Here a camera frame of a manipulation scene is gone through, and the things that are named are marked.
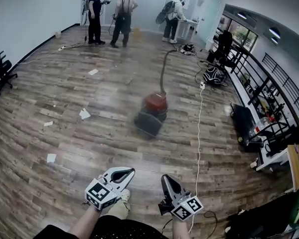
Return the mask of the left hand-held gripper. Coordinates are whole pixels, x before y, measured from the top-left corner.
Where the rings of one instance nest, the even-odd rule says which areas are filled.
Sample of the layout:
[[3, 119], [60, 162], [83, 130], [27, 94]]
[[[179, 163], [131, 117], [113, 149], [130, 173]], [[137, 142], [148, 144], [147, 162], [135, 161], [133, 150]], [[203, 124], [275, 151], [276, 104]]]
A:
[[112, 167], [99, 175], [85, 189], [85, 199], [97, 210], [103, 210], [115, 204], [121, 197], [121, 192], [128, 186], [135, 175], [135, 169], [130, 167]]

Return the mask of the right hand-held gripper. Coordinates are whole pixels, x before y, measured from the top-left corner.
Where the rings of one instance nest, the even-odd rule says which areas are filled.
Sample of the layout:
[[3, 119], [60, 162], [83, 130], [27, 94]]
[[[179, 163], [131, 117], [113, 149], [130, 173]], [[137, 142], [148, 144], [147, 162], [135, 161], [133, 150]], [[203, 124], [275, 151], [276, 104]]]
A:
[[186, 191], [178, 179], [164, 174], [161, 177], [161, 185], [165, 195], [158, 204], [161, 215], [171, 213], [180, 221], [186, 221], [203, 209], [198, 197]]

